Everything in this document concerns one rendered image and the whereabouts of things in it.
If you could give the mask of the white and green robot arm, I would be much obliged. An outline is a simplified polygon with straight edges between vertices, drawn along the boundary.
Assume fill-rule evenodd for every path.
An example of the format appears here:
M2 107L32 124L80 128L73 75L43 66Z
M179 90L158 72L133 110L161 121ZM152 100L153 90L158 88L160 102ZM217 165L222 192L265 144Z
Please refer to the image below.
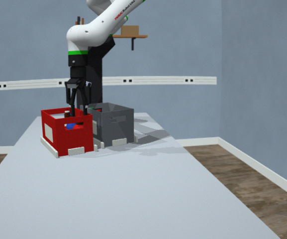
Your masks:
M67 32L68 66L88 65L88 46L108 43L128 20L128 14L145 0L87 0L87 6L98 15L91 23L75 25Z

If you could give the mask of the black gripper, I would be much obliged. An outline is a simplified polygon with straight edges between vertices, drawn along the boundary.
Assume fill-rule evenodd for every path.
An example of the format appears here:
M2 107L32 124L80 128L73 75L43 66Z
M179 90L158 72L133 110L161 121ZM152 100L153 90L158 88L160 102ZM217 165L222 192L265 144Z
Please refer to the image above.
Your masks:
M76 88L72 88L72 95L71 95L71 89L67 87L67 84L65 83L66 87L66 102L69 104L69 107L71 108L71 117L75 117L75 96L77 89L80 89L82 99L83 99L83 109L84 109L84 116L87 115L87 108L89 107L88 104L92 102L91 98L91 87L92 83L87 82L86 80L86 67L70 67L70 78L79 78L79 80L82 81L80 85L78 85ZM85 93L85 85L87 85L87 97Z

